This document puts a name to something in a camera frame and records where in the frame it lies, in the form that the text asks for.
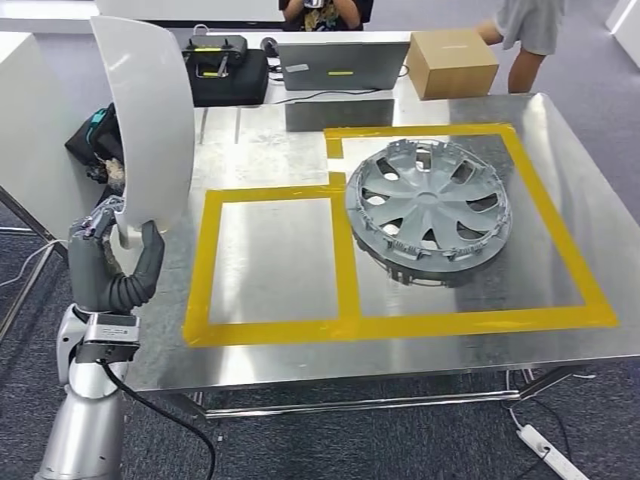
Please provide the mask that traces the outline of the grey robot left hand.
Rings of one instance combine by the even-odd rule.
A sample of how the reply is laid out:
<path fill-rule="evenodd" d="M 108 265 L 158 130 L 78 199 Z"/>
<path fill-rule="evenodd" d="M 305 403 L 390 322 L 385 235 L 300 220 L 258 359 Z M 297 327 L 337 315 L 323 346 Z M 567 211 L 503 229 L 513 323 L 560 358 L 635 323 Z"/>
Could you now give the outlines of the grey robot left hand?
<path fill-rule="evenodd" d="M 109 196 L 70 226 L 68 261 L 72 296 L 80 309 L 129 314 L 155 295 L 165 242 L 154 221 L 143 224 L 143 250 L 135 269 L 123 273 L 110 244 L 115 214 L 123 205 L 122 198 Z"/>

